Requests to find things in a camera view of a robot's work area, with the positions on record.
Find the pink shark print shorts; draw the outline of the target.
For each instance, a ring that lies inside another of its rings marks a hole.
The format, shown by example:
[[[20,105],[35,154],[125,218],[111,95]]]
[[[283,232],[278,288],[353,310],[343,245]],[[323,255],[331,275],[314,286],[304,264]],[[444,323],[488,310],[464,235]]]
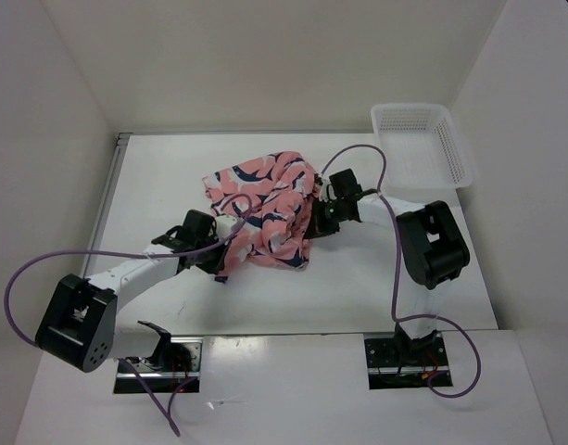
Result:
[[[302,270],[311,242],[305,238],[319,176],[296,151],[265,155],[205,176],[202,183],[216,216],[249,213],[225,255],[218,279],[225,281],[243,262]]]

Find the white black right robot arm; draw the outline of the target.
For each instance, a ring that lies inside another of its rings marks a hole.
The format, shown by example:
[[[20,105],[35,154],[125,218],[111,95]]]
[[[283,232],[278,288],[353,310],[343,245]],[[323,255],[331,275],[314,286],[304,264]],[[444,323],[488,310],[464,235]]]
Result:
[[[351,169],[318,177],[316,185],[319,196],[312,203],[307,239],[333,235],[344,222],[377,225],[394,235],[390,314],[398,363],[414,364],[430,352],[439,324],[461,331],[433,309],[435,290],[459,278],[471,258],[449,205],[441,200],[416,204],[364,189]]]

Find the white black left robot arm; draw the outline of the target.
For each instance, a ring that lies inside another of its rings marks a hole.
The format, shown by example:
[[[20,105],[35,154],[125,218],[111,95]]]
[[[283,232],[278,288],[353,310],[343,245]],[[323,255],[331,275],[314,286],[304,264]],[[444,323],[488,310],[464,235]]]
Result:
[[[138,357],[158,371],[172,357],[171,333],[139,322],[122,330],[119,312],[153,286],[196,267],[217,274],[240,219],[189,210],[183,223],[154,238],[135,258],[85,278],[68,274],[58,283],[35,336],[38,348],[90,373],[108,358]]]

